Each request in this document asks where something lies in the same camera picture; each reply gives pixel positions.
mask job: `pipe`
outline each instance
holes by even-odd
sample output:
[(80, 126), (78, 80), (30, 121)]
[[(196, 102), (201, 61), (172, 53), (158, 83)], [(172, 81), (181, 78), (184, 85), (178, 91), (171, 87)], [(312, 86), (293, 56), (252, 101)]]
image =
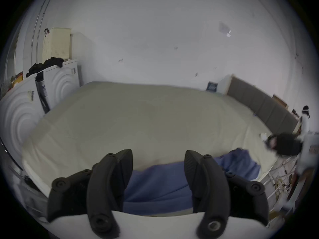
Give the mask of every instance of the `pipe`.
[(39, 42), (40, 29), (41, 29), (41, 25), (42, 25), (42, 21), (43, 21), (43, 17), (44, 17), (45, 11), (47, 10), (50, 1), (51, 1), (51, 0), (49, 0), (48, 3), (47, 3), (47, 6), (46, 6), (45, 9), (44, 9), (44, 12), (43, 12), (43, 14), (42, 14), (42, 18), (41, 18), (41, 21), (40, 21), (40, 26), (39, 26), (39, 31), (38, 31), (38, 37), (37, 37), (37, 46), (36, 46), (36, 51), (35, 51), (35, 52), (36, 52), (36, 54), (35, 54), (35, 60), (37, 61), (37, 63), (38, 63), (38, 42)]
[(46, 1), (46, 0), (43, 1), (43, 4), (42, 4), (42, 6), (41, 6), (41, 8), (40, 8), (40, 11), (39, 11), (39, 13), (38, 13), (38, 17), (37, 17), (37, 19), (36, 19), (36, 21), (35, 21), (35, 24), (34, 24), (34, 29), (33, 29), (33, 34), (32, 34), (32, 40), (31, 40), (31, 59), (30, 59), (31, 66), (32, 66), (32, 48), (33, 48), (33, 39), (34, 39), (35, 28), (36, 28), (36, 26), (37, 26), (38, 19), (39, 19), (39, 16), (40, 16), (40, 13), (41, 13), (42, 7), (44, 6), (45, 1)]

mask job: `black towel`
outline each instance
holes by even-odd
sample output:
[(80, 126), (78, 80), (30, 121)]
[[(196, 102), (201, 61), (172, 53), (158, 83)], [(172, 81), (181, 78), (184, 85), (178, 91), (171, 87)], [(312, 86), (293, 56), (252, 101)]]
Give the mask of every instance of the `black towel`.
[(26, 77), (29, 77), (32, 74), (36, 74), (38, 72), (41, 72), (42, 70), (57, 65), (58, 67), (62, 67), (63, 59), (62, 58), (55, 58), (52, 57), (50, 59), (47, 59), (43, 64), (34, 64), (30, 69), (29, 72), (26, 74)]

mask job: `cream bedsheet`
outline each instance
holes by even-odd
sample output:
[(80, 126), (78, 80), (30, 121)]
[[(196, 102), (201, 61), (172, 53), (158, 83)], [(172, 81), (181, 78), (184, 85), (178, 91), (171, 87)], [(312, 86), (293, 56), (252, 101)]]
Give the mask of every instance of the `cream bedsheet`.
[(269, 129), (231, 97), (187, 88), (91, 82), (46, 114), (25, 141), (23, 164), (49, 195), (52, 181), (90, 169), (107, 153), (132, 149), (134, 169), (214, 157), (241, 147), (261, 165), (276, 161), (259, 138)]

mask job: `screw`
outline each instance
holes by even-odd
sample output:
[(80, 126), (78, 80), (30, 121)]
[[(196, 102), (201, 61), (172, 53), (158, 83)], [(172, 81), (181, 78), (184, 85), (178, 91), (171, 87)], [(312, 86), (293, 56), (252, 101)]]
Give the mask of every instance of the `screw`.
[(83, 170), (83, 173), (85, 175), (89, 175), (91, 173), (91, 170), (90, 169), (85, 169), (85, 170)]
[(253, 184), (251, 188), (253, 189), (253, 191), (257, 191), (257, 192), (261, 190), (261, 187), (258, 184)]
[(98, 214), (92, 217), (91, 223), (96, 230), (109, 231), (112, 227), (110, 218), (104, 214)]
[(62, 188), (63, 186), (65, 186), (65, 182), (64, 182), (64, 181), (58, 181), (58, 182), (56, 183), (56, 186), (57, 186), (58, 188)]
[(232, 178), (232, 177), (234, 177), (235, 176), (235, 174), (233, 173), (233, 172), (226, 172), (225, 173), (226, 174), (226, 176), (228, 177), (228, 178)]
[(208, 230), (212, 232), (219, 230), (220, 227), (221, 223), (219, 221), (212, 221), (208, 224)]

